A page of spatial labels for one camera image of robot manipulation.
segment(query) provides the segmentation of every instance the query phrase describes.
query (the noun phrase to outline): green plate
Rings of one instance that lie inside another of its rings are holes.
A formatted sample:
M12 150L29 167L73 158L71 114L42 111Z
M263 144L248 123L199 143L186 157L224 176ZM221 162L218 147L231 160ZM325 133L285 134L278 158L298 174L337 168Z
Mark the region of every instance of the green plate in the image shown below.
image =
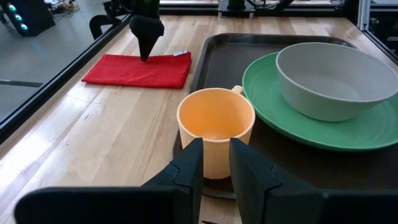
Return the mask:
M332 151L369 151L398 142L398 96L348 121L318 121L300 114L283 99L276 56L257 59L243 75L246 98L270 127L298 142Z

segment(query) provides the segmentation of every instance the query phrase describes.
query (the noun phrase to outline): cup rim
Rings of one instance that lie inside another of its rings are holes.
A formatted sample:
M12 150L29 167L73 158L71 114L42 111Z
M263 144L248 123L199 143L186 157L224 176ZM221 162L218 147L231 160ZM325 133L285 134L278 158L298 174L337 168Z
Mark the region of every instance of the cup rim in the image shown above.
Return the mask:
M276 56L275 64L276 64L276 67L277 67L279 73L284 78L286 78L289 82L291 82L293 85L295 85L295 86L297 86L297 87L299 87L299 88L301 88L301 89L303 89L305 91L308 91L311 94L314 94L314 95L317 95L317 96L320 96L320 97L323 97L323 98L327 98L327 99L330 99L330 100L336 100L336 101L347 102L347 103L374 103L374 102L379 102L379 101L384 101L386 99L389 99L389 98L393 97L394 95L396 95L398 93L398 86L397 86L396 89L394 91L392 91L392 93L390 93L389 95L386 95L384 97L374 98L374 99L371 99L371 100L351 100L351 99L338 98L338 97L328 96L328 95L325 95L325 94L322 94L322 93L318 93L318 92L315 92L315 91L313 91L313 90L311 90L311 89L309 89L307 87L304 87L304 86L298 84L297 82L292 80L288 75L286 75L284 73L284 71L281 69L281 67L279 66L279 57L280 57L280 55L282 53L284 53L286 50L288 50L288 49L290 49L292 47L295 47L295 46L298 46L298 45L315 45L315 44L318 44L318 45L332 45L334 47L339 47L339 48L343 48L343 49L349 49L349 50L352 50L352 51L355 51L357 53L362 54L364 57L367 57L367 58L370 58L372 60L375 60L375 61L379 62L381 65L386 66L393 74L395 74L396 80L397 80L397 83L398 83L398 73L390 65L388 65L386 62L382 62L381 60L377 59L376 57L368 55L365 52L362 52L362 51L360 51L358 49L354 49L354 48L347 47L347 46L344 46L344 45L337 45L337 44L323 43L323 42L304 42L304 43L290 45L290 46L282 49L279 53L277 53L277 56Z
M238 95L239 97L241 97L242 99L244 99L244 100L246 101L246 103L249 105L249 107L250 107L250 109L251 109L251 112L252 112L252 120L251 120L251 123L250 123L249 127L246 128L241 134L239 134L239 135L237 135L237 136L234 136L234 137L231 137L231 138L238 138L238 139L239 139L240 137L242 137L242 136L244 136L245 134L247 134L247 133L253 128L254 122L255 122L255 120L256 120L256 113L254 112L254 107L253 107L253 105L250 103L250 101L249 101L248 99L246 99L246 97L244 97L242 94L235 93L234 91L232 91L232 90L230 90L230 89L227 89L227 88L204 88L204 89L202 89L202 90L194 91L193 93L187 95L187 96L180 102L180 104L178 105L178 108L177 108L177 121L178 121L179 126L180 126L186 133L188 133L190 136L192 136L192 137L194 137L194 138L202 138L203 141L206 141L206 142L224 143L224 142L228 142L228 141L231 139L231 138L229 138L229 139L214 140L214 139L208 139L208 138L203 138L203 137L197 136L197 135L191 133L191 132L183 125L183 123L181 122L181 119L180 119L180 110L181 110L181 106L183 105L183 103L184 103L186 100L188 100L190 97L192 97L193 95L199 94L199 93L201 93L201 92L203 92L203 91L210 91L210 90L228 91L228 92L231 92L231 93L233 93L233 94Z

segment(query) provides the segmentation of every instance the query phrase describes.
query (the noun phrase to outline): wooden tabletop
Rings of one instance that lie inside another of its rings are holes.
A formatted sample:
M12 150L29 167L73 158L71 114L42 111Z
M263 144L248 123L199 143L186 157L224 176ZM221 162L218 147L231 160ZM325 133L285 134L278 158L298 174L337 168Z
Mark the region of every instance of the wooden tabletop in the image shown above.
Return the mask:
M208 16L162 17L165 35L152 55L192 52L184 89L87 85L80 79L103 54L139 55L128 27L0 146L0 223L14 223L12 211L27 192L48 186L141 185L172 158L176 110L189 92L205 40L225 32L327 35L391 62L344 18ZM202 198L201 220L241 223L235 202Z

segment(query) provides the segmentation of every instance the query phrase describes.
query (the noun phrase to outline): dark brown tray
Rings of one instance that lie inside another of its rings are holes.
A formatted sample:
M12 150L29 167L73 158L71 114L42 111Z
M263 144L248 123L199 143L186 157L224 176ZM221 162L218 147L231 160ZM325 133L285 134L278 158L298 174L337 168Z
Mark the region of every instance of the dark brown tray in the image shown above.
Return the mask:
M203 88L242 85L245 69L255 59L301 42L327 42L354 47L332 37L299 35L220 34L207 39L191 92ZM276 164L323 189L398 188L397 145L385 149L347 153L316 149L279 134L257 118L250 146L263 151ZM173 154L182 150L177 134ZM231 179L203 180L203 194L235 199Z

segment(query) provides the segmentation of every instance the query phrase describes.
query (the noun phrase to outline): folded cloth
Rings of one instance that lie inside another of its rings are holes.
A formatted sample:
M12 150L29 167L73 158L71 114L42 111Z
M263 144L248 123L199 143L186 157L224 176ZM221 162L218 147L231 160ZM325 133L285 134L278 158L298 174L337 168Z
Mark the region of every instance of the folded cloth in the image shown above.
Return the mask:
M149 57L103 55L83 82L151 88L183 88L191 67L191 52Z

